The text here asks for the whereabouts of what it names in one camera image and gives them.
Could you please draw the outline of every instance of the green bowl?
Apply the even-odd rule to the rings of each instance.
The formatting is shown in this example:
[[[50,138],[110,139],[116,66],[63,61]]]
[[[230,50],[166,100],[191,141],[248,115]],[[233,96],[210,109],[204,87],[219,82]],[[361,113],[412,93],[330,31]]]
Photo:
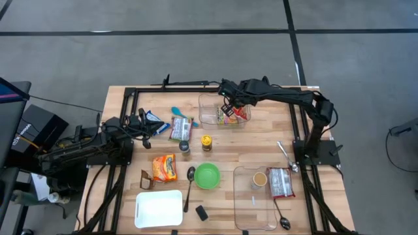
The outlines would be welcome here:
[[[213,189],[219,185],[220,179],[221,173],[215,164],[203,163],[196,169],[195,182],[201,189]]]

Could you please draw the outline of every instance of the jar lid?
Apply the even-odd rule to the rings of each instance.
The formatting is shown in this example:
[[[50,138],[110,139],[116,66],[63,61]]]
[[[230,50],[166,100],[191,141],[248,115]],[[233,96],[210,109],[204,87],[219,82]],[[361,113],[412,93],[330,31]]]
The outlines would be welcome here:
[[[180,148],[181,151],[187,151],[189,150],[189,142],[182,140],[178,144],[178,147]]]
[[[202,136],[202,144],[205,146],[209,146],[212,143],[212,137],[210,135],[204,135]]]

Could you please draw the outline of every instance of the yellow lid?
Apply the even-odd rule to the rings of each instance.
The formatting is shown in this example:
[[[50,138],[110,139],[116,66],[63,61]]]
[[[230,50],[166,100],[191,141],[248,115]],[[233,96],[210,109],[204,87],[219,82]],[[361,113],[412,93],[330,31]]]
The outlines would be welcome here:
[[[210,135],[204,135],[202,136],[202,144],[205,146],[208,146],[212,143],[212,137],[210,137]]]

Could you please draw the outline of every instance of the clear plastic container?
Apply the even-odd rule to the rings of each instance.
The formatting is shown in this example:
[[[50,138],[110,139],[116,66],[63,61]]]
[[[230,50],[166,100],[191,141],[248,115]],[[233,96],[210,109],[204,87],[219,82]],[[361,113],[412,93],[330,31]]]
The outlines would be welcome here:
[[[257,172],[267,173],[267,167],[234,170],[235,225],[240,230],[271,231],[277,227],[276,208],[270,193],[269,183],[253,189],[251,182]]]
[[[227,117],[220,109],[224,105],[224,97],[221,95],[207,95],[199,96],[199,120],[202,123],[203,129],[229,129],[229,128],[243,128],[245,124],[251,119],[251,112],[249,106],[243,107],[243,112],[246,114],[246,119],[233,114]]]

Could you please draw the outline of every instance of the white tray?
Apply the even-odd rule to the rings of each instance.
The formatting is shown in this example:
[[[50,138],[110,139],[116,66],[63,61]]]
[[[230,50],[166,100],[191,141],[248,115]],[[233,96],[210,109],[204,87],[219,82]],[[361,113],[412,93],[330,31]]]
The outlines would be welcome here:
[[[137,228],[180,225],[183,196],[179,190],[140,193],[135,204]]]

